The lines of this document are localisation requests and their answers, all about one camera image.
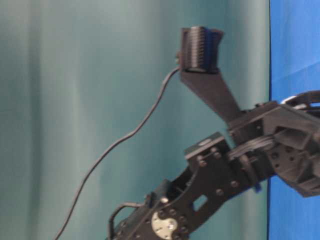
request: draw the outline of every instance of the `screw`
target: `screw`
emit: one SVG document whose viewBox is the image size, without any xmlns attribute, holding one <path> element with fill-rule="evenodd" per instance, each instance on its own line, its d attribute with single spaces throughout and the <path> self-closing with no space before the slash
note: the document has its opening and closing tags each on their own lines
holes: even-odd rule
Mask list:
<svg viewBox="0 0 320 240">
<path fill-rule="evenodd" d="M 187 221 L 187 219 L 186 219 L 185 216 L 180 216 L 180 217 L 179 217 L 179 220 L 180 220 L 181 222 L 186 222 L 186 221 Z"/>
<path fill-rule="evenodd" d="M 218 196 L 222 196 L 222 195 L 224 194 L 224 191 L 219 188 L 219 189 L 217 189 L 217 190 L 215 191 L 215 193 L 216 193 Z"/>
<path fill-rule="evenodd" d="M 215 152 L 214 154 L 213 154 L 213 156 L 216 158 L 216 159 L 219 159 L 219 158 L 221 158 L 221 153 L 220 152 Z"/>
<path fill-rule="evenodd" d="M 177 214 L 177 211 L 172 208 L 172 209 L 169 210 L 169 214 L 172 215 L 172 216 L 174 216 L 174 215 Z"/>
<path fill-rule="evenodd" d="M 189 232 L 189 229 L 186 226 L 181 227 L 181 232 L 183 234 L 186 234 L 187 232 Z"/>
<path fill-rule="evenodd" d="M 216 148 L 216 147 L 214 146 L 214 147 L 210 148 L 210 151 L 211 151 L 212 153 L 215 153 L 215 152 L 218 151 L 218 148 Z"/>
<path fill-rule="evenodd" d="M 181 240 L 181 237 L 179 235 L 175 235 L 173 239 L 174 240 Z"/>
<path fill-rule="evenodd" d="M 160 202 L 162 202 L 163 204 L 166 204 L 167 202 L 169 202 L 169 199 L 164 196 L 160 199 Z"/>
<path fill-rule="evenodd" d="M 239 186 L 239 183 L 237 181 L 232 181 L 231 182 L 231 187 L 236 188 Z"/>
<path fill-rule="evenodd" d="M 160 211 L 158 212 L 158 216 L 159 216 L 159 217 L 164 217 L 164 216 L 165 216 L 165 212 L 164 212 L 163 210 L 160 210 Z"/>
<path fill-rule="evenodd" d="M 205 167 L 205 166 L 207 166 L 207 162 L 204 160 L 201 160 L 201 161 L 199 161 L 199 165 L 200 165 L 200 167 Z"/>
</svg>

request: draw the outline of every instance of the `green fabric backdrop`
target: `green fabric backdrop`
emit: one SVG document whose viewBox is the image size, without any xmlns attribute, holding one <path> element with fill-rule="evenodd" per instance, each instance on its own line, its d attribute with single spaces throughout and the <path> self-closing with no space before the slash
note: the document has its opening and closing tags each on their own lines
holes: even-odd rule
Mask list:
<svg viewBox="0 0 320 240">
<path fill-rule="evenodd" d="M 267 101 L 268 1 L 0 1 L 1 239 L 53 238 L 89 166 L 151 107 L 180 28 L 197 25 L 225 31 L 219 66 L 240 106 Z M 89 179 L 61 239 L 104 239 L 118 204 L 172 180 L 183 150 L 216 131 L 223 122 L 175 76 L 142 131 Z M 191 238 L 264 240 L 266 202 L 264 184 Z"/>
</svg>

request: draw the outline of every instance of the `mounting hole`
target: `mounting hole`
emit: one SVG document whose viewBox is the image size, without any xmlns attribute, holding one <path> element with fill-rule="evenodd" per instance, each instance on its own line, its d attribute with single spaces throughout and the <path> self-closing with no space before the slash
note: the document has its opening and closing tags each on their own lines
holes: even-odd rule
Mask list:
<svg viewBox="0 0 320 240">
<path fill-rule="evenodd" d="M 208 199 L 205 195 L 201 195 L 193 202 L 193 209 L 197 212 L 201 208 L 201 206 L 206 203 L 207 200 Z"/>
</svg>

